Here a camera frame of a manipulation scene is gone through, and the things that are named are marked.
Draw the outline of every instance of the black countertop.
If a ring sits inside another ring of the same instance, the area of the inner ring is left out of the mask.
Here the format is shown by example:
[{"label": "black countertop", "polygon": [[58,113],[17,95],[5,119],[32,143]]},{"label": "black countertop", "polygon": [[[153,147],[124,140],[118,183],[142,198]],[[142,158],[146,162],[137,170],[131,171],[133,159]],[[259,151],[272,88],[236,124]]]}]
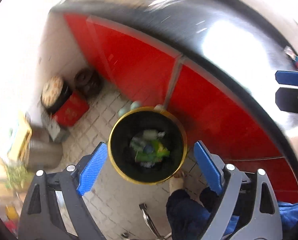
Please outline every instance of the black countertop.
[{"label": "black countertop", "polygon": [[176,0],[155,7],[127,0],[65,0],[52,10],[129,26],[202,66],[240,99],[298,179],[291,135],[298,129],[298,114],[282,112],[275,104],[275,71],[294,70],[283,52],[289,44],[258,13],[237,0]]}]

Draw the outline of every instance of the dark pants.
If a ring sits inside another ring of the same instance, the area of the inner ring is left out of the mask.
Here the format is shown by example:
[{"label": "dark pants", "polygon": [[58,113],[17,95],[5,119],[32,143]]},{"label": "dark pants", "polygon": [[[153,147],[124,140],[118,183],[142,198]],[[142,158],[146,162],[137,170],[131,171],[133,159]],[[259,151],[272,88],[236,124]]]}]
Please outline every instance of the dark pants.
[{"label": "dark pants", "polygon": [[166,213],[172,230],[172,240],[196,240],[202,233],[218,196],[207,187],[199,198],[205,207],[190,199],[183,189],[176,190],[168,198]]}]

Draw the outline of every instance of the person's foot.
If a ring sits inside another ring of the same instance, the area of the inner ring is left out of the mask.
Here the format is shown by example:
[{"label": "person's foot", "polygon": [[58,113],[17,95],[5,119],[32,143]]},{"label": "person's foot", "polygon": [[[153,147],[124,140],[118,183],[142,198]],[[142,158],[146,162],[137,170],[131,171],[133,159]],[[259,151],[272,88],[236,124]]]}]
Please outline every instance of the person's foot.
[{"label": "person's foot", "polygon": [[178,170],[173,177],[169,179],[170,195],[178,189],[184,188],[184,172]]}]

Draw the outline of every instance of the person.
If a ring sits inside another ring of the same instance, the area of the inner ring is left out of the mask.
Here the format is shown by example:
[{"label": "person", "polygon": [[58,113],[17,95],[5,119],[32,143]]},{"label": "person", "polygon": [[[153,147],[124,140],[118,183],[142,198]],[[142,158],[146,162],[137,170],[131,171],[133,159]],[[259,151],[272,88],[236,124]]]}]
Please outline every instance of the person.
[{"label": "person", "polygon": [[[184,190],[184,172],[178,171],[169,180],[170,196],[166,214],[172,231],[172,240],[196,240],[201,235],[218,195],[206,187],[199,195],[203,204],[192,200]],[[287,233],[298,221],[298,203],[279,202],[283,233]],[[238,216],[232,216],[224,235],[234,231]]]}]

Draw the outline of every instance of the gold rim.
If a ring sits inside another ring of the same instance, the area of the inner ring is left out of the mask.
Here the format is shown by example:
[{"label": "gold rim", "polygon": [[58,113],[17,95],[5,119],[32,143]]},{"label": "gold rim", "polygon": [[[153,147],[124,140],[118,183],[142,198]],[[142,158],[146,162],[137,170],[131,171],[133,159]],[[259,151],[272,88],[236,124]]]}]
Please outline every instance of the gold rim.
[{"label": "gold rim", "polygon": [[[176,125],[177,127],[179,128],[180,132],[181,132],[181,136],[182,136],[182,140],[183,140],[183,155],[182,155],[182,160],[180,162],[180,165],[178,166],[178,168],[174,171],[174,173],[172,173],[169,177],[165,178],[165,179],[162,179],[162,180],[159,180],[157,182],[140,182],[140,181],[137,181],[135,179],[132,179],[130,178],[129,176],[127,176],[122,170],[120,170],[120,168],[118,167],[118,165],[116,164],[116,162],[114,161],[113,159],[113,156],[112,156],[112,152],[111,152],[111,138],[112,138],[112,134],[113,134],[113,131],[114,129],[116,128],[116,126],[118,125],[118,123],[124,119],[126,116],[130,115],[130,114],[133,114],[133,113],[136,113],[136,112],[142,112],[142,111],[152,111],[152,112],[156,112],[156,113],[159,113],[159,114],[162,114],[164,115],[165,117],[168,117],[169,119],[171,119]],[[129,182],[132,182],[132,183],[135,183],[135,184],[146,184],[146,185],[155,185],[157,183],[160,183],[160,182],[164,182],[168,179],[170,179],[179,169],[180,167],[182,166],[185,158],[186,158],[186,155],[187,155],[187,135],[186,135],[186,132],[184,130],[184,127],[182,126],[182,124],[179,122],[179,120],[172,114],[170,114],[168,111],[166,110],[156,110],[154,109],[154,107],[152,106],[144,106],[144,107],[139,107],[137,109],[134,109],[134,110],[131,110],[129,111],[128,113],[124,114],[122,117],[119,118],[119,120],[115,123],[115,125],[113,126],[111,132],[110,132],[110,136],[109,136],[109,140],[108,140],[108,154],[109,154],[109,159],[113,165],[113,167],[115,168],[115,170],[120,174],[121,177],[123,177],[125,180],[129,181]]]}]

